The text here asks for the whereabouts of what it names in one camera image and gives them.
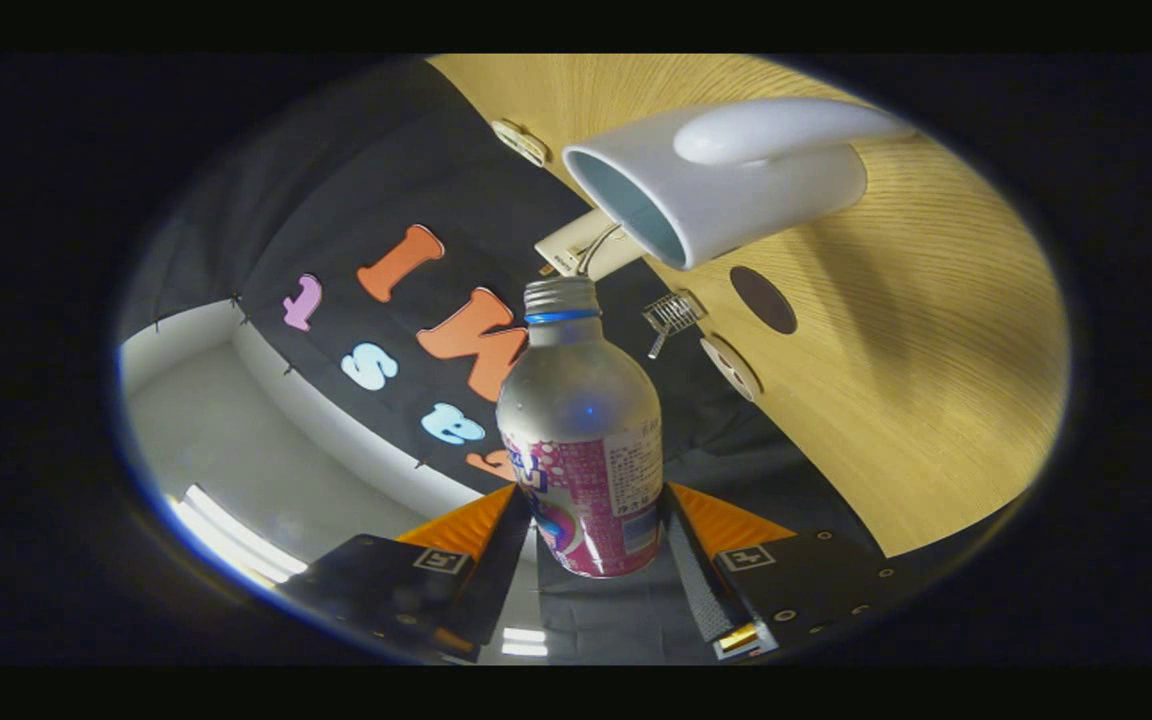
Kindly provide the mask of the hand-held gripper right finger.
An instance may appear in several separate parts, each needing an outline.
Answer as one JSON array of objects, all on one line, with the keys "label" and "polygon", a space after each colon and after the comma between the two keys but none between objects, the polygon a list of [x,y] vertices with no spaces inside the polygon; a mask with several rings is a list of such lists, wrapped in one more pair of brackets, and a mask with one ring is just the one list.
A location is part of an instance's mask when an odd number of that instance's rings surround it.
[{"label": "hand-held gripper right finger", "polygon": [[858,632],[922,589],[922,561],[835,529],[797,533],[677,483],[664,535],[700,637],[719,661],[790,659]]}]

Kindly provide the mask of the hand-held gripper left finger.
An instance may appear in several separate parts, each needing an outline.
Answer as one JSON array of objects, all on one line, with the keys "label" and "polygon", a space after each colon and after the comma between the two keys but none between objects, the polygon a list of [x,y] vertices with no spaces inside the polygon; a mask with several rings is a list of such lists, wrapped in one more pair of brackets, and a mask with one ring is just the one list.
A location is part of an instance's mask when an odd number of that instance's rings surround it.
[{"label": "hand-held gripper left finger", "polygon": [[532,520],[516,484],[408,530],[357,535],[282,583],[282,598],[399,660],[473,664],[488,646]]}]

